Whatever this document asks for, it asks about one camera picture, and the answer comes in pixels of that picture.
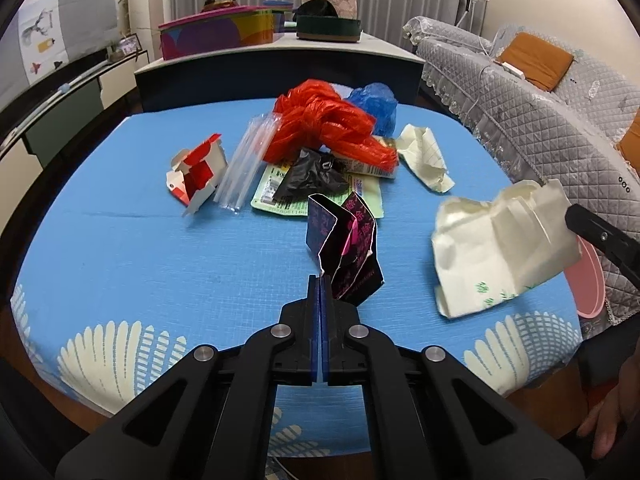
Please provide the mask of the person right hand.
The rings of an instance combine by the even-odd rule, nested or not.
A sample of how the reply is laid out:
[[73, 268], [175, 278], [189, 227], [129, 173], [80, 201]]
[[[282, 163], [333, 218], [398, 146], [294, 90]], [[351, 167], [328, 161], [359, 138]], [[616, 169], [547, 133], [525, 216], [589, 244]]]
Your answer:
[[579, 437], [593, 434], [591, 456], [604, 457], [614, 445], [617, 427], [639, 413], [639, 358], [631, 356], [620, 368], [618, 384], [597, 404], [579, 426]]

